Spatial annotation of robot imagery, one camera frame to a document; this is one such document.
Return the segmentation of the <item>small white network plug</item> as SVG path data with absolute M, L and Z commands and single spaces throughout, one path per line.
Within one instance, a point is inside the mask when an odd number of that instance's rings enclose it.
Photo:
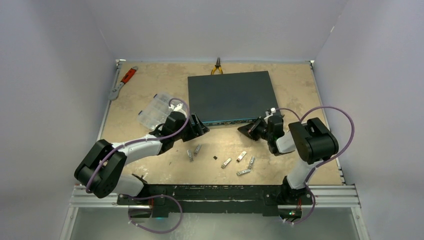
M 189 161 L 190 162 L 193 162 L 194 161 L 194 158 L 193 158 L 192 152 L 189 149 L 187 150 L 187 155 L 188 155 Z

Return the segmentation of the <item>dark grey network switch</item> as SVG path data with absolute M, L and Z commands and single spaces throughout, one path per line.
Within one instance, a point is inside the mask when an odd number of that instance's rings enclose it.
M 268 71 L 189 76 L 187 84 L 189 109 L 206 126 L 248 123 L 278 107 Z

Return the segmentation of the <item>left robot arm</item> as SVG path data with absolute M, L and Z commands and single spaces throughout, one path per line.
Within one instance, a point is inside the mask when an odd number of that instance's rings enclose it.
M 209 132 L 193 113 L 186 116 L 172 111 L 144 137 L 127 142 L 110 143 L 98 140 L 91 147 L 74 172 L 74 178 L 85 186 L 89 194 L 99 199 L 111 193 L 127 195 L 138 205 L 149 199 L 149 185 L 135 174 L 123 175 L 126 165 L 146 157 L 159 156 L 170 150 L 176 141 L 187 142 Z

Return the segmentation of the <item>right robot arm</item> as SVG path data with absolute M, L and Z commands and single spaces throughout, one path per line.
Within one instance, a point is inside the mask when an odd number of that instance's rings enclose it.
M 317 117 L 306 123 L 292 122 L 287 132 L 283 126 L 281 115 L 270 115 L 267 118 L 258 117 L 237 130 L 253 141 L 265 140 L 268 150 L 275 156 L 295 151 L 298 153 L 299 159 L 292 171 L 284 177 L 277 195 L 284 202 L 292 204 L 306 193 L 312 169 L 337 154 L 339 143 Z

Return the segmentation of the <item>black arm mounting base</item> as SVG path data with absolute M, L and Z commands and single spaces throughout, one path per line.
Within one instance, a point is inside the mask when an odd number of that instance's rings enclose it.
M 264 217 L 299 218 L 297 206 L 313 203 L 306 190 L 291 193 L 281 185 L 150 184 L 142 199 L 119 194 L 118 205 L 146 207 L 153 218 L 170 213 L 262 214 Z

